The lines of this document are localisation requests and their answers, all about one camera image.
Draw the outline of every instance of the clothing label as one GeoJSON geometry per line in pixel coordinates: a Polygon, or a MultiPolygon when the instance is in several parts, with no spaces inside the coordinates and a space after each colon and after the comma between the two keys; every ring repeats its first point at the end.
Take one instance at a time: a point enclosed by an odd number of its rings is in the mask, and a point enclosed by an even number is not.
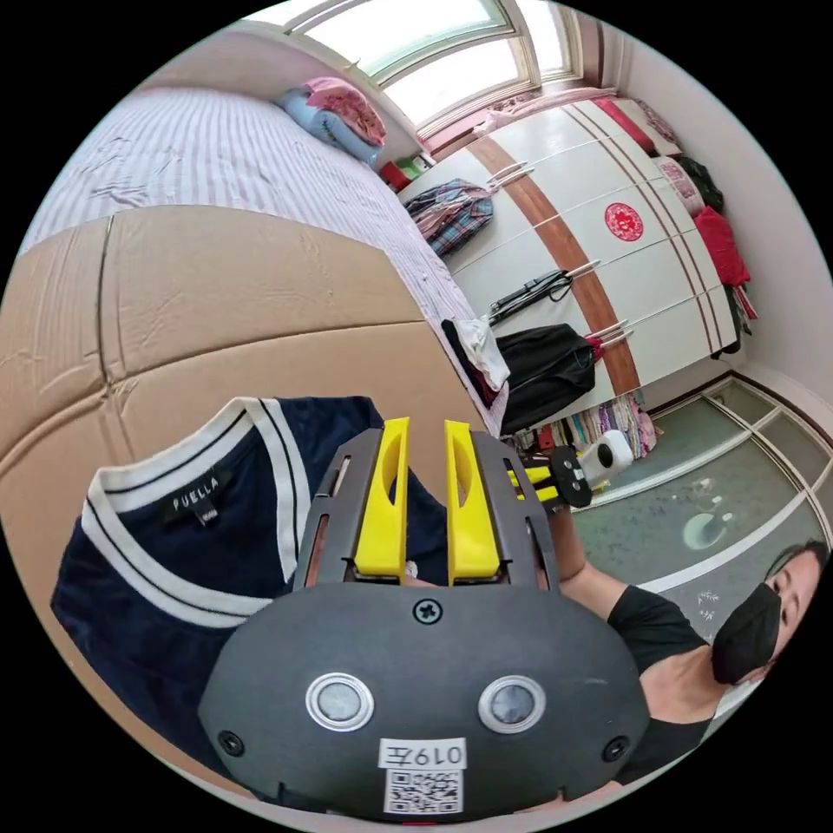
{"type": "Polygon", "coordinates": [[[384,811],[404,816],[462,812],[466,738],[379,741],[384,811]]]}
{"type": "Polygon", "coordinates": [[[219,515],[215,504],[232,477],[230,469],[214,467],[182,489],[172,492],[161,502],[162,522],[172,523],[196,515],[197,520],[206,526],[219,515]]]}

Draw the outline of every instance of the black t-shirt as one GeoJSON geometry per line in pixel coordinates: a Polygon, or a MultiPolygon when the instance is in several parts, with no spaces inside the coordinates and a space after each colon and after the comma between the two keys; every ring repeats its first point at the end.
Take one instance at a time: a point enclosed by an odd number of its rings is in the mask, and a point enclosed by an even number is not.
{"type": "MultiPolygon", "coordinates": [[[[640,674],[662,659],[708,644],[677,605],[641,587],[627,588],[607,617],[607,624],[625,641],[640,674]]],[[[651,718],[640,745],[615,780],[630,784],[670,764],[700,743],[710,723],[666,723],[651,718]]]]}

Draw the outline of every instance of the cardboard box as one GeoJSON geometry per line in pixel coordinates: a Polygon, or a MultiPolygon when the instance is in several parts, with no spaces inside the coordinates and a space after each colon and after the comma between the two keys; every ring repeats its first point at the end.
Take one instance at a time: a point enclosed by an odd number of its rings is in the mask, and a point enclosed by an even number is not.
{"type": "Polygon", "coordinates": [[[411,466],[445,502],[443,420],[483,430],[469,394],[381,251],[217,207],[131,209],[26,252],[0,307],[0,355],[0,516],[38,617],[136,740],[245,794],[136,719],[49,610],[90,479],[236,396],[363,395],[411,417],[411,466]]]}

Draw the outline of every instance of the black face mask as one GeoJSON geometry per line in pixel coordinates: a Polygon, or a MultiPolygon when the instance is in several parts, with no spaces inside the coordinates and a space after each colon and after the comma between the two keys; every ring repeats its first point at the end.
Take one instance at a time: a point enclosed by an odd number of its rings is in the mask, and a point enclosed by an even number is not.
{"type": "Polygon", "coordinates": [[[768,584],[759,584],[714,638],[714,678],[736,685],[749,672],[765,666],[775,653],[780,621],[781,598],[768,584]]]}

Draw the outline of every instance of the striped bed sheet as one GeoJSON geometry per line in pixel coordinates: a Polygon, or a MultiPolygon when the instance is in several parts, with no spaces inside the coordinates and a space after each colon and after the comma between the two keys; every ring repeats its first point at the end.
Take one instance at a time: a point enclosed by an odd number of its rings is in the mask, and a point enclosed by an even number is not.
{"type": "Polygon", "coordinates": [[[210,89],[154,89],[129,96],[58,175],[20,254],[81,223],[129,208],[171,205],[258,211],[381,249],[443,345],[488,431],[499,436],[507,386],[486,408],[441,328],[446,318],[475,317],[445,264],[370,168],[313,139],[267,102],[210,89]]]}

